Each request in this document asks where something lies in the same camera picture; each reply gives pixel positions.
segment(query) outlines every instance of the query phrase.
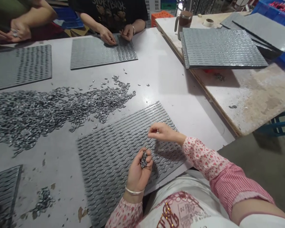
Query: white bracelet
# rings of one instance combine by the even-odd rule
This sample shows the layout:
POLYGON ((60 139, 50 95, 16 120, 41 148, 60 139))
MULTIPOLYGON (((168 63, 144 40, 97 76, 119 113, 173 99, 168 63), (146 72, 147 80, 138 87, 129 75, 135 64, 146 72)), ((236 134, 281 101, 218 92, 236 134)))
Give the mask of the white bracelet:
POLYGON ((144 190, 140 191, 140 192, 134 192, 134 191, 131 191, 127 188, 127 186, 124 187, 126 189, 126 191, 128 191, 131 195, 139 195, 140 193, 143 193, 144 190))

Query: grooved tray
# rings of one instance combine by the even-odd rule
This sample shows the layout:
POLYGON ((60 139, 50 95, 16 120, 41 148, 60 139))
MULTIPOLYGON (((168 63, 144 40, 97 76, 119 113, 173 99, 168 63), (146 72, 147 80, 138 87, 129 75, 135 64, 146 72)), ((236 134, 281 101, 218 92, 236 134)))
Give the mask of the grooved tray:
POLYGON ((137 60, 132 41, 114 35, 117 45, 109 46, 100 38, 74 39, 72 43, 71 70, 137 60))
POLYGON ((238 26, 285 52, 285 26, 259 13, 233 20, 238 26))
POLYGON ((183 56, 184 56, 184 60, 185 60, 185 65, 186 65, 186 68, 189 69, 190 65, 189 65, 187 47, 186 47, 186 42, 185 42, 185 38, 184 38, 183 32, 180 32, 180 41, 181 41, 181 46, 182 46, 182 50, 183 50, 183 56))
POLYGON ((184 28, 183 36, 189 69, 262 69, 268 66, 244 30, 184 28))
POLYGON ((51 45, 0 52, 0 90, 50 78, 51 45))
POLYGON ((0 227, 10 227, 22 165, 0 172, 0 227))
POLYGON ((94 227, 105 225, 124 193, 128 170, 141 147, 151 150, 153 169, 147 191, 184 163, 186 157, 176 143, 148 138, 152 123, 172 120, 156 102, 99 131, 79 139, 79 159, 94 227))
MULTIPOLYGON (((237 24, 235 24, 233 22, 233 20, 235 20, 236 18, 242 18, 242 17, 244 17, 244 16, 238 14, 237 12, 233 12, 229 17, 227 17, 225 20, 223 20, 221 22, 221 25, 223 25, 226 28, 233 29, 233 30, 243 30, 243 28, 241 28, 240 26, 238 26, 237 24)), ((253 34, 250 34, 250 33, 247 33, 247 34, 250 36, 250 38, 253 41, 255 41, 259 44, 262 44, 264 46, 267 46, 269 48, 272 48, 272 46, 270 44, 265 43, 264 41, 260 40, 259 38, 257 38, 253 34)))

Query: black t-shirt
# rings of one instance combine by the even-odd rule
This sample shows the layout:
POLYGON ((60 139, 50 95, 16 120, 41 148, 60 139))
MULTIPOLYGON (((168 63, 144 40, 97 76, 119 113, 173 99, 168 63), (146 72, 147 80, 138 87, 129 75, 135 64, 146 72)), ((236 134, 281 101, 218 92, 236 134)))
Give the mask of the black t-shirt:
POLYGON ((137 19, 149 20, 145 0, 68 0, 76 12, 86 13, 95 21, 118 33, 137 19))

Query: red items in crate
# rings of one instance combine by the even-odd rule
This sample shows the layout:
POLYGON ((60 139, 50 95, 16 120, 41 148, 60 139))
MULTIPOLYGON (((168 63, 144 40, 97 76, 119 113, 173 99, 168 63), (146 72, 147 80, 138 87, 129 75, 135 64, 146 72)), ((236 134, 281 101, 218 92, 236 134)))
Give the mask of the red items in crate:
POLYGON ((285 13, 285 5, 284 3, 280 3, 280 2, 273 2, 269 4, 270 6, 275 7, 276 9, 282 11, 285 13))

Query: pink floral sleeve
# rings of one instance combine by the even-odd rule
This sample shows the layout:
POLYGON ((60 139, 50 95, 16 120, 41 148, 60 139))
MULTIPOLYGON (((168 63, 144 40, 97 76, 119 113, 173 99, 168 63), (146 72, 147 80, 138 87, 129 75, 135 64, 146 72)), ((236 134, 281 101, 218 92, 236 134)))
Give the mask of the pink floral sleeve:
POLYGON ((131 204, 122 197, 105 227, 135 227, 143 218, 143 203, 131 204))
POLYGON ((274 204, 273 198, 258 183, 245 176, 244 171, 208 149, 197 138, 186 138, 183 151, 187 159, 210 181, 211 191, 220 200, 231 218, 233 205, 251 198, 258 198, 274 204))

